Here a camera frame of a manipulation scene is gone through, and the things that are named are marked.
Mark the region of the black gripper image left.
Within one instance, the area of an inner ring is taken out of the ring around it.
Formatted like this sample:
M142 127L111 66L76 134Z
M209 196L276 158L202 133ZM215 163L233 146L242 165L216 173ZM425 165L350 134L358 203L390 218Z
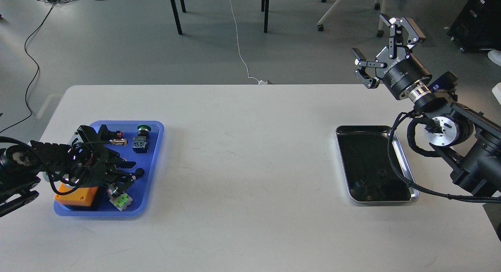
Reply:
M74 141L72 145L59 145L66 163L59 171L59 181L70 188L105 185L111 196L120 196L134 183L135 174L112 172L112 169L131 169L135 161L127 161L120 155L109 156L104 147L111 141Z

